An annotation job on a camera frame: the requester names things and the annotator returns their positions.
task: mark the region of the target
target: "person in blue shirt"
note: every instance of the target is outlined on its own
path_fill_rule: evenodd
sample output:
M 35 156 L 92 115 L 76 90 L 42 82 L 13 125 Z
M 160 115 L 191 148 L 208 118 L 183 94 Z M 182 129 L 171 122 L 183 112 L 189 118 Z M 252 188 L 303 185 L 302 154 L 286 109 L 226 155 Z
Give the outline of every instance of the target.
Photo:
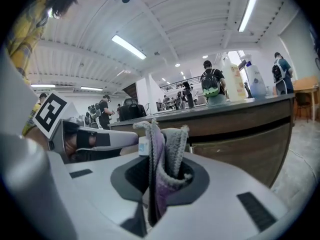
M 294 86 L 291 82 L 291 78 L 293 77 L 293 70 L 289 63 L 284 59 L 284 57 L 281 56 L 279 52 L 276 52 L 274 54 L 275 62 L 277 63 L 277 60 L 279 60 L 279 65 L 282 67 L 282 70 L 285 72 L 285 78 L 283 79 L 286 85 L 286 91 L 288 94 L 294 93 Z

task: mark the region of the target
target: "backpack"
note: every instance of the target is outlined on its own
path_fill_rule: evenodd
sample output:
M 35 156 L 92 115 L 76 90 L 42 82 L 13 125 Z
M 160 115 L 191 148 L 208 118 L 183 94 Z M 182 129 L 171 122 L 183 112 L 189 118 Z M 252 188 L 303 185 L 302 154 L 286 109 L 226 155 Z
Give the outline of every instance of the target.
M 277 60 L 272 68 L 273 81 L 275 84 L 279 83 L 286 77 L 286 72 L 283 70 L 281 65 L 279 64 L 279 60 Z
M 221 89 L 220 81 L 215 77 L 215 71 L 211 69 L 210 73 L 204 72 L 201 76 L 201 86 L 203 95 L 206 98 L 215 97 Z

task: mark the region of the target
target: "towel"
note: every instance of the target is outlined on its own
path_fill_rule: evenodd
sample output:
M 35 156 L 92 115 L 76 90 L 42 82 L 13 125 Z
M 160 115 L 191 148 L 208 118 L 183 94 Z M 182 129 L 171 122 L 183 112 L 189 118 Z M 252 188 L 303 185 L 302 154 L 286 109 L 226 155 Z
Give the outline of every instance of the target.
M 164 215 L 169 195 L 185 187 L 192 178 L 185 173 L 178 178 L 188 138 L 188 127 L 160 130 L 157 121 L 142 121 L 133 125 L 145 129 L 149 145 L 149 204 L 148 221 L 154 226 Z

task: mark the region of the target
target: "countertop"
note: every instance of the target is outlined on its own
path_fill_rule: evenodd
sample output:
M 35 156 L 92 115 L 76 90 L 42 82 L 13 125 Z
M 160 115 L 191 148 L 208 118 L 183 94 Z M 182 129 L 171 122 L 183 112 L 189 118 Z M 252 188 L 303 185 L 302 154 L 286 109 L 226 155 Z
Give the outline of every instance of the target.
M 279 95 L 279 96 L 266 96 L 263 98 L 247 98 L 240 101 L 229 101 L 224 104 L 217 104 L 217 105 L 207 105 L 195 108 L 187 108 L 184 110 L 174 110 L 167 113 L 162 114 L 153 114 L 148 115 L 145 117 L 140 117 L 136 119 L 131 119 L 127 121 L 115 122 L 109 124 L 111 127 L 116 126 L 125 126 L 125 125 L 132 125 L 134 123 L 138 123 L 141 121 L 151 121 L 151 119 L 155 118 L 158 122 L 161 121 L 169 121 L 169 120 L 179 120 L 185 118 L 193 118 L 193 117 L 201 117 L 210 114 L 216 114 L 221 112 L 233 111 L 233 110 L 240 110 L 251 108 L 255 106 L 261 106 L 265 104 L 280 102 L 287 99 L 292 99 L 295 95 L 294 94 L 286 94 L 286 95 Z

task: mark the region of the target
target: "railing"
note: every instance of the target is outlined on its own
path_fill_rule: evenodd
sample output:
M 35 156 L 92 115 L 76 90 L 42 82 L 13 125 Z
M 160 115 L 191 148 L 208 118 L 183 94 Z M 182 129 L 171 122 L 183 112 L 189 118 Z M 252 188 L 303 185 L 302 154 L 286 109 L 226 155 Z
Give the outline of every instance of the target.
M 179 81 L 179 82 L 175 82 L 175 83 L 171 83 L 171 84 L 168 84 L 166 86 L 162 86 L 161 87 L 161 90 L 163 92 L 169 92 L 171 90 L 175 90 L 175 89 L 179 89 L 179 88 L 184 88 L 184 85 L 183 83 L 184 82 L 188 82 L 189 85 L 195 85 L 195 84 L 200 84 L 200 78 L 201 76 L 197 76 L 197 77 L 194 77 L 194 78 L 189 78 L 189 79 L 186 79 L 186 80 L 183 80 L 183 81 Z

